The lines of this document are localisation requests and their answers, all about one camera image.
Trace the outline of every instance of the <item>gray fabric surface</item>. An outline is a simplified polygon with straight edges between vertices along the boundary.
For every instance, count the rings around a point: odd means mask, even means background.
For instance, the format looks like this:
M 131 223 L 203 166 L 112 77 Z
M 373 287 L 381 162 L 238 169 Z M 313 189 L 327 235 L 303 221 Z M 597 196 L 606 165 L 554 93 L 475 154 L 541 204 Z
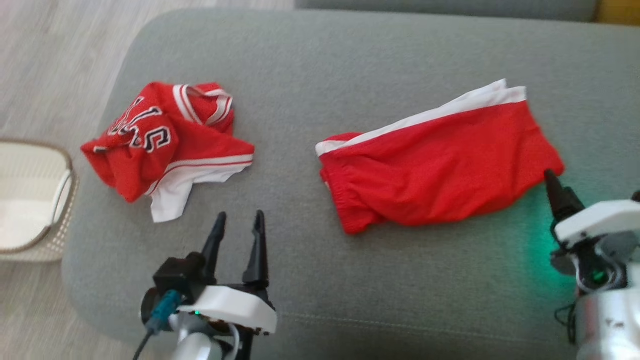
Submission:
M 348 12 L 187 10 L 151 22 L 129 50 L 105 128 L 148 82 L 217 81 L 234 97 L 252 167 L 193 188 L 182 218 L 153 224 L 82 174 L 63 260 L 88 322 L 137 343 L 139 301 L 170 256 L 200 249 L 228 213 L 218 278 L 237 282 L 256 209 L 266 214 L 278 332 L 255 359 L 568 359 L 553 311 L 573 282 L 553 271 L 544 189 L 458 224 L 394 224 L 346 236 L 314 145 L 369 131 L 507 78 L 563 157 L 586 204 L 640 179 L 640 29 L 593 24 Z M 153 340 L 161 348 L 171 336 Z
M 296 0 L 297 8 L 592 21 L 598 0 Z

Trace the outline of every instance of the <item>red fabric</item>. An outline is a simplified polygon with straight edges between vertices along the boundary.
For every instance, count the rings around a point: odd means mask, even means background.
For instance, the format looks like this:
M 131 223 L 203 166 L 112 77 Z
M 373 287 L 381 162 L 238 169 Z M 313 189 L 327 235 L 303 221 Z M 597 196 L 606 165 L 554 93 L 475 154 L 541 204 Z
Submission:
M 182 86 L 186 85 L 148 84 L 109 129 L 81 147 L 96 174 L 128 202 L 162 178 L 170 163 L 254 152 L 252 144 L 231 136 L 231 98 L 205 95 L 221 90 L 218 84 L 188 86 L 186 100 L 176 95 Z M 196 120 L 180 110 L 179 102 L 184 101 L 192 105 Z M 218 111 L 219 102 L 228 106 L 226 115 L 203 125 Z
M 344 134 L 327 140 L 349 140 Z M 320 155 L 348 234 L 456 222 L 512 205 L 564 165 L 526 101 L 466 111 Z

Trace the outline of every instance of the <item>clothing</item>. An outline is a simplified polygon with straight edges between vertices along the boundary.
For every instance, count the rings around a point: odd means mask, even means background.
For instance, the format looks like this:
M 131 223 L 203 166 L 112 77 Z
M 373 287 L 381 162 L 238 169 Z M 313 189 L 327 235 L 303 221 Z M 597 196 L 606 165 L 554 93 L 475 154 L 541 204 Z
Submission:
M 506 80 L 369 133 L 329 137 L 316 153 L 348 234 L 498 211 L 542 182 L 545 169 L 564 171 L 525 88 Z
M 195 183 L 224 183 L 250 166 L 253 145 L 232 136 L 233 98 L 218 84 L 148 84 L 98 139 L 81 148 L 128 202 L 153 198 L 155 222 L 179 218 Z

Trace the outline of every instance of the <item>basket handle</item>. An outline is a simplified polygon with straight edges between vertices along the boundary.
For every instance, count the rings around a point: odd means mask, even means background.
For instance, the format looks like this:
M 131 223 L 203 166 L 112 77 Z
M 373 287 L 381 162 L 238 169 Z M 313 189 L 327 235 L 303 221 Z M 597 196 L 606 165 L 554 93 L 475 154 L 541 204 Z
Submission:
M 49 220 L 49 225 L 53 225 L 56 221 L 56 214 L 58 213 L 58 208 L 60 207 L 60 198 L 62 197 L 62 193 L 65 190 L 65 187 L 67 186 L 67 183 L 69 182 L 69 180 L 71 179 L 71 169 L 67 169 L 67 171 L 65 171 L 65 173 L 62 175 L 62 179 L 60 179 L 60 182 L 58 183 L 58 187 L 56 189 L 56 193 L 53 197 L 53 211 L 51 213 L 51 219 Z

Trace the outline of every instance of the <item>laundry basket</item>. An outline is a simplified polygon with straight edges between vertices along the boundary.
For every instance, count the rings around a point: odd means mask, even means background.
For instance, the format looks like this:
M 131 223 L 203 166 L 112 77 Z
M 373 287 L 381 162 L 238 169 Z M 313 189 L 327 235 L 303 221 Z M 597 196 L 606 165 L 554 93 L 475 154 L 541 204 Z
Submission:
M 60 260 L 77 186 L 66 152 L 0 141 L 0 260 Z

